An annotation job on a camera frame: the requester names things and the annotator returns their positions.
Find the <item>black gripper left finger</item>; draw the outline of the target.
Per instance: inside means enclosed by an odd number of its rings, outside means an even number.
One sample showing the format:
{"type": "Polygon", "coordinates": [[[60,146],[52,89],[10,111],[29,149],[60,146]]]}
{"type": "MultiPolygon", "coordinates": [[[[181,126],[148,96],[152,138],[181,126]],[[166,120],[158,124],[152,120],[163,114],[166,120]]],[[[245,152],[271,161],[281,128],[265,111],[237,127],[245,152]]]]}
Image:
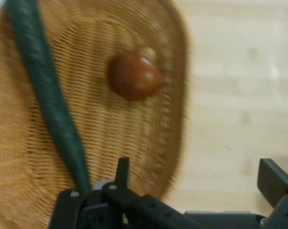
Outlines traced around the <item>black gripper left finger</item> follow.
{"type": "Polygon", "coordinates": [[[130,190],[130,159],[118,160],[116,176],[89,193],[58,195],[50,229],[201,229],[203,226],[150,195],[130,190]]]}

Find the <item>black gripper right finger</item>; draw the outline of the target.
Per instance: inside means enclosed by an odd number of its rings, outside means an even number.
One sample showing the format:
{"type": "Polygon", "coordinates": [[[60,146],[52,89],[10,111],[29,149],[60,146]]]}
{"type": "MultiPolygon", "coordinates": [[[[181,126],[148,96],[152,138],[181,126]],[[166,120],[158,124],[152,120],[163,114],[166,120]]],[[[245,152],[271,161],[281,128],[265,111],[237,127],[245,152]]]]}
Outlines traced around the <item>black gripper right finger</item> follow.
{"type": "Polygon", "coordinates": [[[273,211],[264,229],[288,229],[288,174],[272,159],[260,159],[257,187],[273,211]]]}

